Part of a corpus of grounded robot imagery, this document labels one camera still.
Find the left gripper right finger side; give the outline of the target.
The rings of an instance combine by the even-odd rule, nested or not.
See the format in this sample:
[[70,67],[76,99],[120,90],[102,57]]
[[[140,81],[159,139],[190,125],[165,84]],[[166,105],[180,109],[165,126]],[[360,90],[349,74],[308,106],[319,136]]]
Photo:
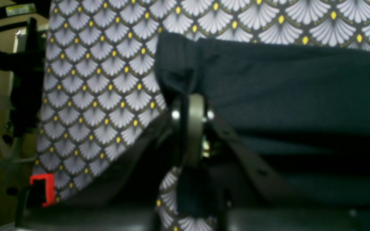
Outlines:
[[207,123],[219,140],[215,160],[220,164],[211,173],[221,209],[301,206],[301,193],[247,148],[229,124],[212,111]]

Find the left gripper black left finger side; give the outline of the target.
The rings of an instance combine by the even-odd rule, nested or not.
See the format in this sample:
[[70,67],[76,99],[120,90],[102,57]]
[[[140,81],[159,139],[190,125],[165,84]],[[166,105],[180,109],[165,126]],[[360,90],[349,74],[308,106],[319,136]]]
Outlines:
[[195,168],[201,159],[205,101],[189,96],[154,119],[135,143],[63,209],[151,207],[160,182],[175,165]]

